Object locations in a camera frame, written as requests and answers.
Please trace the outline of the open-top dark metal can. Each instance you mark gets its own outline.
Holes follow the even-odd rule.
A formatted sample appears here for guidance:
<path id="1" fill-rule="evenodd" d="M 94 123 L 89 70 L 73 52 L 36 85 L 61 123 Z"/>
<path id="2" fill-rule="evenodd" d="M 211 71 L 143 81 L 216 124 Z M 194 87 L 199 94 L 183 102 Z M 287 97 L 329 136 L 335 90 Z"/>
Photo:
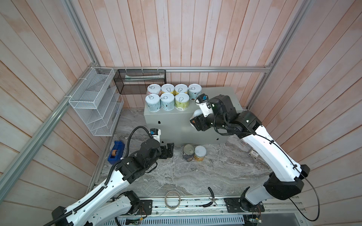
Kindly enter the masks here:
<path id="1" fill-rule="evenodd" d="M 190 162 L 194 158 L 195 149 L 194 146 L 191 144 L 186 144 L 183 147 L 183 159 L 187 162 Z"/>

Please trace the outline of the green can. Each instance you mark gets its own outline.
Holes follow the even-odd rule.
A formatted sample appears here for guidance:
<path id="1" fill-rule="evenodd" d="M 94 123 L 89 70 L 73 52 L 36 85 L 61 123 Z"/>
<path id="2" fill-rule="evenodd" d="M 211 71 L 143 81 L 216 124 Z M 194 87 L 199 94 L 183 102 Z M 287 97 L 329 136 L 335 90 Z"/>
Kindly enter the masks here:
<path id="1" fill-rule="evenodd" d="M 179 111 L 185 111 L 189 107 L 189 95 L 179 93 L 175 96 L 175 108 Z"/>

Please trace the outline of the yellow can back row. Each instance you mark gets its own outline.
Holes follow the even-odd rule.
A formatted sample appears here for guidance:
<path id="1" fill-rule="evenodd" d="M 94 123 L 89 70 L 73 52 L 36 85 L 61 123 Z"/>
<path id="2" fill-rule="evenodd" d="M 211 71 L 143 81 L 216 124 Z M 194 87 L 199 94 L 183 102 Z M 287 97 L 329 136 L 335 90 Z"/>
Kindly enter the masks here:
<path id="1" fill-rule="evenodd" d="M 205 147 L 197 146 L 197 147 L 195 147 L 194 160 L 201 162 L 204 160 L 206 154 L 207 154 L 207 150 Z"/>

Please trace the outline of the teal labelled can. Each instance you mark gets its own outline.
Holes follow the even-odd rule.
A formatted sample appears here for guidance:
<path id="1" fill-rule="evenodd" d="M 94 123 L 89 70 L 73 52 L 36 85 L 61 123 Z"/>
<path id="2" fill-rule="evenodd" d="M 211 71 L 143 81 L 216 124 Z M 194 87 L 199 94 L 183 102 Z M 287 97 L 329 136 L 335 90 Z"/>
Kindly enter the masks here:
<path id="1" fill-rule="evenodd" d="M 161 108 L 160 96 L 157 94 L 149 94 L 145 97 L 146 106 L 150 112 L 158 112 Z"/>

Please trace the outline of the blue can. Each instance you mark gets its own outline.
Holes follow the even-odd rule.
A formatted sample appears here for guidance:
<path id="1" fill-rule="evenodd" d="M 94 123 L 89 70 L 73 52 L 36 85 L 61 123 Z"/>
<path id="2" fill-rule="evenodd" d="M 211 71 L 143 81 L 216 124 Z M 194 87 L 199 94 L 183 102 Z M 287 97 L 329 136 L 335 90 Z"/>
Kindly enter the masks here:
<path id="1" fill-rule="evenodd" d="M 171 111 L 175 107 L 175 98 L 172 93 L 163 93 L 160 97 L 161 108 L 165 111 Z"/>

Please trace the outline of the yellow labelled can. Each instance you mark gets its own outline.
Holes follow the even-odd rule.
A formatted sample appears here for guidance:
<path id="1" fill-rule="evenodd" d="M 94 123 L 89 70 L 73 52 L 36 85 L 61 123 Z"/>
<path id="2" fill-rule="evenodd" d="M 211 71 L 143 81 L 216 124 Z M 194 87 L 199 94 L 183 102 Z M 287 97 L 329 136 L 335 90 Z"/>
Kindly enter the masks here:
<path id="1" fill-rule="evenodd" d="M 175 86 L 172 84 L 164 84 L 161 86 L 161 93 L 171 93 L 175 95 Z"/>

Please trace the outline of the pink labelled can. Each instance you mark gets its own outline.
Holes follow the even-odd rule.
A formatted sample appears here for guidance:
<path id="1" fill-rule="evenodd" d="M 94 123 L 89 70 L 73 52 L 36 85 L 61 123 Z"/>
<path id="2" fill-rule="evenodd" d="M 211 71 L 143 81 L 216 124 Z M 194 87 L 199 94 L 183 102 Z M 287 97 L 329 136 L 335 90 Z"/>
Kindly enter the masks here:
<path id="1" fill-rule="evenodd" d="M 148 95 L 155 94 L 160 96 L 161 95 L 161 86 L 159 84 L 151 84 L 147 87 Z"/>

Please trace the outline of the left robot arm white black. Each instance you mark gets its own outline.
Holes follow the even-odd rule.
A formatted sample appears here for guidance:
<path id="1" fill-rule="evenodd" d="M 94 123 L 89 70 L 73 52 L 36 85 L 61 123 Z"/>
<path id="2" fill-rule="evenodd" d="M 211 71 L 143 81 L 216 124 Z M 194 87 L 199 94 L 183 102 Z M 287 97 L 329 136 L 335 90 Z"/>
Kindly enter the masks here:
<path id="1" fill-rule="evenodd" d="M 57 207 L 48 226 L 95 226 L 129 211 L 138 211 L 139 199 L 131 191 L 119 201 L 120 207 L 106 203 L 136 179 L 156 169 L 157 160 L 172 158 L 174 143 L 163 145 L 159 129 L 147 130 L 144 126 L 136 129 L 143 129 L 149 137 L 141 143 L 139 150 L 130 153 L 127 147 L 124 158 L 112 165 L 106 179 L 74 204 Z"/>

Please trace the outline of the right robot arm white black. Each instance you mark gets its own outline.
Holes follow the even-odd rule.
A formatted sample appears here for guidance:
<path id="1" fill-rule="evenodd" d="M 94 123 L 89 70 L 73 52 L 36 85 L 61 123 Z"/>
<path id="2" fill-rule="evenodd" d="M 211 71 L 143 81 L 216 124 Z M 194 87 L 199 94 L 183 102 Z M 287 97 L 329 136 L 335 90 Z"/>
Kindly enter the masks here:
<path id="1" fill-rule="evenodd" d="M 244 212 L 261 211 L 264 200 L 291 199 L 302 192 L 310 168 L 294 161 L 272 139 L 262 122 L 251 112 L 238 113 L 229 96 L 218 95 L 209 98 L 199 95 L 195 100 L 201 114 L 190 120 L 197 131 L 213 128 L 216 133 L 224 130 L 223 136 L 236 135 L 249 144 L 272 169 L 268 180 L 254 188 L 247 187 L 239 199 Z"/>

